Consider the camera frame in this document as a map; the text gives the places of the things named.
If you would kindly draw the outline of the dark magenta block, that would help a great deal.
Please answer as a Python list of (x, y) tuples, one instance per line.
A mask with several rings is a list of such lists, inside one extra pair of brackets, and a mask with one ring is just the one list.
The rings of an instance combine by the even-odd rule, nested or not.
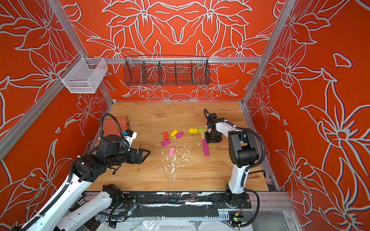
[(208, 149), (208, 143), (207, 143), (206, 139), (202, 139), (202, 145), (203, 145), (204, 149)]

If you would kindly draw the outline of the magenta block top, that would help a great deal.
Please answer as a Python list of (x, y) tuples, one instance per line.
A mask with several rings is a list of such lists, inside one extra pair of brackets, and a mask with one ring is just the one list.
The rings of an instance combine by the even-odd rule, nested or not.
[(181, 137), (183, 137), (184, 136), (184, 133), (183, 132), (179, 132), (179, 133), (177, 133), (176, 135), (175, 135), (175, 138), (176, 139), (179, 139), (179, 138), (181, 138)]

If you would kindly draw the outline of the red block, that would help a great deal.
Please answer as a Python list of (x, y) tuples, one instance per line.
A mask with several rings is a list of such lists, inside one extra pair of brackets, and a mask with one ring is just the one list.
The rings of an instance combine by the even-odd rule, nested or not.
[(168, 132), (164, 132), (164, 133), (163, 133), (163, 135), (164, 135), (164, 139), (165, 139), (165, 140), (169, 140)]

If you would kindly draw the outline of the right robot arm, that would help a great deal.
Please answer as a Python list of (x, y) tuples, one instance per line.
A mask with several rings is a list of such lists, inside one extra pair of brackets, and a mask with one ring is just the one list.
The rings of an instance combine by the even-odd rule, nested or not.
[(241, 128), (226, 118), (218, 118), (215, 113), (203, 110), (207, 120), (205, 140), (207, 143), (220, 143), (228, 139), (229, 157), (233, 164), (232, 175), (226, 185), (225, 203), (235, 208), (246, 198), (245, 184), (252, 168), (262, 164), (266, 156), (266, 146), (262, 138), (252, 129)]

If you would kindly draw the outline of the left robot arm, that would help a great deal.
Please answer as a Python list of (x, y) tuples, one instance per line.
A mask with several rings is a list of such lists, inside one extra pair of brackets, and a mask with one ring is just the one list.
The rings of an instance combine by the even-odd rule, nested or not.
[(80, 195), (107, 169), (117, 172), (122, 164), (141, 164), (151, 154), (149, 150), (132, 148), (133, 136), (108, 135), (87, 154), (75, 159), (66, 180), (57, 192), (31, 220), (14, 231), (75, 231), (88, 220), (110, 206), (124, 201), (122, 191), (115, 185), (103, 187), (93, 200), (68, 213)]

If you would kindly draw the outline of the pale pink block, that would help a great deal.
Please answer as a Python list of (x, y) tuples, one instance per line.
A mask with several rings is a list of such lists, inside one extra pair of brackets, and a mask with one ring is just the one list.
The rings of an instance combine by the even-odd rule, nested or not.
[(168, 156), (173, 157), (174, 151), (175, 151), (175, 147), (170, 147), (169, 152), (168, 152)]

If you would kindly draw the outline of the red plastic tool case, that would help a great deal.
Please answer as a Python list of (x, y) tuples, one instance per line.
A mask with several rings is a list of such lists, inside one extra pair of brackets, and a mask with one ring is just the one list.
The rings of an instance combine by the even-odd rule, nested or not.
[[(121, 131), (125, 132), (129, 128), (129, 121), (127, 117), (120, 116), (120, 117), (117, 117), (116, 119), (121, 127)], [(107, 116), (107, 119), (105, 119), (103, 123), (103, 137), (106, 137), (108, 135), (120, 136), (117, 123), (109, 116)]]

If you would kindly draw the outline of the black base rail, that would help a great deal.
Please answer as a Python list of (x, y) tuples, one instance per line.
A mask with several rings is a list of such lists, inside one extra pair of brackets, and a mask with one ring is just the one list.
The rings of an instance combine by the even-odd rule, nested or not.
[(124, 218), (218, 218), (229, 219), (229, 213), (251, 209), (247, 193), (232, 196), (229, 192), (139, 192), (123, 193), (123, 203), (98, 213), (104, 219)]

